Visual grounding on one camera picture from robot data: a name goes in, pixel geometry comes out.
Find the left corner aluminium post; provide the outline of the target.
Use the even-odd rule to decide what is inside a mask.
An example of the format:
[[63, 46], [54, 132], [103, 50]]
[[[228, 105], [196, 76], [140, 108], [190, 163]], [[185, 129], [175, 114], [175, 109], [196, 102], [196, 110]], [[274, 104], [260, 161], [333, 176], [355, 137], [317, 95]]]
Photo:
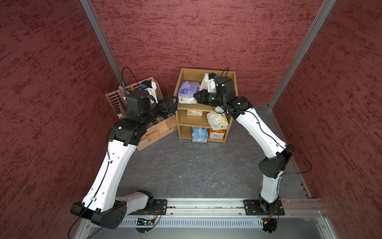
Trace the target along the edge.
[[122, 73], [120, 70], [120, 67], [117, 63], [117, 60], [114, 56], [114, 53], [112, 52], [112, 49], [109, 45], [109, 42], [106, 38], [106, 35], [102, 29], [102, 26], [98, 20], [98, 17], [96, 15], [96, 11], [89, 0], [80, 0], [80, 3], [88, 17], [88, 20], [90, 21], [92, 28], [98, 38], [98, 41], [100, 42], [102, 49], [112, 67], [112, 70], [119, 82], [119, 84], [122, 86], [123, 84], [123, 78], [122, 78]]

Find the small beige tissue box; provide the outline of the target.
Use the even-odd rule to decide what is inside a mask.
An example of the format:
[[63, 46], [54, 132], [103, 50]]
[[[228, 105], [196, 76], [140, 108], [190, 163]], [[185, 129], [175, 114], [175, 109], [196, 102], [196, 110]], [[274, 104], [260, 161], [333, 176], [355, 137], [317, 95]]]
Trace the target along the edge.
[[203, 111], [198, 111], [198, 110], [187, 110], [187, 115], [188, 116], [202, 116]]

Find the blue tissue pack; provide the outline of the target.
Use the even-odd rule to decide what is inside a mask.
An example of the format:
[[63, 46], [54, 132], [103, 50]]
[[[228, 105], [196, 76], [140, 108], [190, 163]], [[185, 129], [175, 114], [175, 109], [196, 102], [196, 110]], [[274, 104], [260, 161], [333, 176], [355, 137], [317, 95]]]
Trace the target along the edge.
[[192, 127], [192, 142], [205, 143], [208, 141], [209, 133], [207, 128]]

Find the wooden three-tier shelf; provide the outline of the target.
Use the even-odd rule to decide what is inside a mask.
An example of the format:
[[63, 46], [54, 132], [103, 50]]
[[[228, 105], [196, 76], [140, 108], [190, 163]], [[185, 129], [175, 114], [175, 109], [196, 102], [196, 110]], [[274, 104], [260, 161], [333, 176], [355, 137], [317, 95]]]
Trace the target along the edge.
[[[177, 85], [174, 91], [174, 95], [178, 94], [180, 86], [183, 82], [197, 82], [201, 83], [206, 73], [215, 73], [221, 75], [222, 70], [210, 70], [210, 69], [194, 69], [194, 68], [182, 68], [179, 74]], [[201, 116], [191, 116], [187, 112], [189, 110], [201, 111]], [[176, 112], [176, 119], [178, 123], [178, 135], [180, 139], [192, 139], [192, 128], [202, 127], [209, 129], [208, 113], [212, 112], [211, 106], [201, 104], [181, 104], [178, 103], [178, 110]]]

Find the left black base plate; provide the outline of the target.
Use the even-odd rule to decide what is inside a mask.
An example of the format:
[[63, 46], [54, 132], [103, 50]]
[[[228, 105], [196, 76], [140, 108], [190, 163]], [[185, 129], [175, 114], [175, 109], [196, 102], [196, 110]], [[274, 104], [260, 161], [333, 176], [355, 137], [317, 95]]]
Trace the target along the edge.
[[167, 212], [167, 199], [150, 199], [148, 201], [149, 205], [149, 215], [166, 215]]

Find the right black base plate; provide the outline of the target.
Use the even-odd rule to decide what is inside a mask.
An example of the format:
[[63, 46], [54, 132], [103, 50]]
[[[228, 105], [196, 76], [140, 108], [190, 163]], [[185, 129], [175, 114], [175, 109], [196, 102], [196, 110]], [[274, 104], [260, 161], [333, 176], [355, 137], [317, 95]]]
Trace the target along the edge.
[[281, 200], [277, 199], [273, 203], [265, 200], [243, 200], [246, 216], [284, 216], [285, 211]]

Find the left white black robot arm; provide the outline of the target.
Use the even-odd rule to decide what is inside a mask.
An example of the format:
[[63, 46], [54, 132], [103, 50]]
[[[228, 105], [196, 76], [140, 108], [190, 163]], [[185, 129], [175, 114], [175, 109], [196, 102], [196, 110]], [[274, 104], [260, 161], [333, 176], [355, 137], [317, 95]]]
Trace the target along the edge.
[[71, 214], [108, 229], [117, 228], [125, 215], [136, 211], [153, 213], [153, 196], [137, 191], [125, 197], [116, 192], [129, 159], [135, 152], [147, 126], [162, 116], [175, 113], [178, 97], [156, 101], [148, 91], [136, 89], [126, 96], [126, 115], [112, 127], [107, 137], [106, 154], [89, 192], [74, 203]]

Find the orange white tissue box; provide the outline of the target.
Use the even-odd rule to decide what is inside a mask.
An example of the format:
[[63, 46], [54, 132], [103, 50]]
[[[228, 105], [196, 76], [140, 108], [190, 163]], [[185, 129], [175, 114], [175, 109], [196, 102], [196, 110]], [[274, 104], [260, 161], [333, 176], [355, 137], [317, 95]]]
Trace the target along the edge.
[[208, 81], [208, 73], [206, 73], [204, 75], [204, 78], [203, 78], [202, 83], [201, 83], [200, 88], [199, 88], [200, 91], [208, 90], [207, 81]]

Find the wooden slotted desk organizer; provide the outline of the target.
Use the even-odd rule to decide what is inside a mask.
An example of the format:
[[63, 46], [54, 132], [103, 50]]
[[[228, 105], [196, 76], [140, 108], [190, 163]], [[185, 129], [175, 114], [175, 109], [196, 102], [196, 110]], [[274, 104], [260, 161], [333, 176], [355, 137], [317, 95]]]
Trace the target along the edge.
[[[145, 80], [156, 82], [158, 102], [165, 98], [153, 77]], [[175, 113], [161, 116], [158, 102], [150, 104], [149, 93], [140, 86], [142, 81], [105, 95], [119, 117], [108, 140], [119, 140], [125, 146], [135, 145], [138, 151], [174, 132], [177, 127]]]

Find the white yellow tissue pack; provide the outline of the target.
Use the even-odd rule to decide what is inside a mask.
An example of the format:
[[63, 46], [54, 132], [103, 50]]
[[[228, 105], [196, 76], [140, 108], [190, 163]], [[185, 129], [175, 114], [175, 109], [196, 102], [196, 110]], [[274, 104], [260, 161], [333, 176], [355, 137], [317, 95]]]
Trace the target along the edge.
[[229, 122], [225, 113], [209, 112], [207, 120], [212, 130], [228, 130]]

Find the purple tissue pack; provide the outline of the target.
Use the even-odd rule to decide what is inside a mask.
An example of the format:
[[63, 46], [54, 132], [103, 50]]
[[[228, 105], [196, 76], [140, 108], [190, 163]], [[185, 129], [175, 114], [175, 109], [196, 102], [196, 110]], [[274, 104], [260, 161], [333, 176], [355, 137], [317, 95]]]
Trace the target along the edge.
[[197, 104], [194, 94], [198, 93], [200, 84], [197, 82], [184, 81], [178, 91], [180, 104]]

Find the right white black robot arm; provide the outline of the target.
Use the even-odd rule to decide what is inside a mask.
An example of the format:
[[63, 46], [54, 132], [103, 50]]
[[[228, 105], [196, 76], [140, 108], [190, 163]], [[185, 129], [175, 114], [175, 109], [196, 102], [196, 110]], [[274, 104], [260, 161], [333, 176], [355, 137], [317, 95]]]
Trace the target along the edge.
[[260, 118], [253, 105], [243, 96], [237, 96], [234, 81], [227, 76], [206, 73], [194, 98], [199, 104], [220, 107], [239, 122], [263, 150], [266, 158], [258, 166], [263, 174], [259, 195], [259, 210], [266, 214], [279, 200], [279, 183], [294, 147], [278, 138]]

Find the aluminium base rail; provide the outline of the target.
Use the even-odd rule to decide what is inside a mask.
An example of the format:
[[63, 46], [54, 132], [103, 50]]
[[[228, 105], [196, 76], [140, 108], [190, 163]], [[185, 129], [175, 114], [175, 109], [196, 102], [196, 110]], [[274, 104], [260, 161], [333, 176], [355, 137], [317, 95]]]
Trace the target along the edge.
[[[267, 218], [266, 216], [246, 216], [243, 200], [238, 198], [169, 198], [166, 215], [163, 218]], [[327, 212], [320, 199], [300, 198], [300, 199], [280, 199], [285, 211], [284, 216], [270, 215], [268, 217], [286, 218], [327, 218]], [[118, 210], [116, 218], [121, 221], [124, 217], [149, 218], [154, 215], [133, 212], [130, 214], [126, 210]]]

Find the corner aluminium post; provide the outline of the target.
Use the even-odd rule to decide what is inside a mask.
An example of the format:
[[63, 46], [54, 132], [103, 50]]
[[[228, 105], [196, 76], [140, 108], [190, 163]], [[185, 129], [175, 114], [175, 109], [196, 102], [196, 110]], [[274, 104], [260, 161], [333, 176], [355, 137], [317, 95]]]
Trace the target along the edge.
[[275, 93], [273, 94], [269, 104], [268, 108], [272, 110], [274, 106], [276, 105], [278, 99], [280, 98], [283, 90], [287, 86], [289, 80], [293, 76], [294, 72], [296, 71], [297, 67], [299, 66], [300, 62], [302, 61], [303, 57], [305, 56], [306, 52], [308, 51], [309, 47], [311, 46], [313, 40], [315, 39], [316, 35], [318, 34], [319, 30], [321, 29], [322, 25], [324, 24], [326, 18], [328, 17], [329, 13], [331, 12], [332, 8], [334, 7], [336, 3], [336, 0], [325, 0], [323, 4], [321, 5], [316, 17], [314, 18], [309, 30], [307, 31], [303, 41], [301, 42], [292, 62], [290, 63], [288, 69], [286, 70], [279, 86], [277, 87]]
[[98, 41], [100, 42], [102, 49], [112, 67], [112, 70], [119, 82], [119, 84], [122, 86], [123, 84], [123, 78], [122, 78], [122, 73], [120, 70], [120, 67], [117, 63], [117, 60], [114, 56], [114, 53], [112, 52], [112, 49], [109, 45], [109, 42], [106, 38], [106, 35], [102, 29], [102, 26], [98, 20], [98, 17], [96, 15], [96, 11], [89, 0], [80, 0], [80, 3], [88, 17], [88, 20], [90, 21], [92, 28], [98, 38]]

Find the right corner aluminium post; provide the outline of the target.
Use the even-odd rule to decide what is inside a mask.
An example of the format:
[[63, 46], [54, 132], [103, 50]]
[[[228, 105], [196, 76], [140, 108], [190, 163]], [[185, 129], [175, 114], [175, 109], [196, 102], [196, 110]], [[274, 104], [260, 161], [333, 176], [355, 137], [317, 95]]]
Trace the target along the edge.
[[331, 12], [332, 8], [334, 7], [336, 3], [336, 0], [325, 0], [323, 4], [321, 5], [316, 17], [314, 18], [309, 30], [307, 31], [303, 41], [301, 42], [292, 62], [290, 63], [288, 69], [286, 70], [279, 86], [277, 87], [275, 93], [273, 94], [269, 104], [268, 108], [272, 110], [274, 106], [276, 105], [278, 99], [280, 98], [283, 90], [287, 86], [289, 80], [293, 76], [294, 72], [296, 71], [297, 67], [299, 66], [300, 62], [302, 61], [303, 57], [305, 56], [306, 52], [308, 51], [309, 47], [311, 46], [313, 40], [315, 39], [316, 35], [318, 34], [319, 30], [321, 29], [322, 25], [324, 24], [326, 18], [328, 17], [329, 13]]

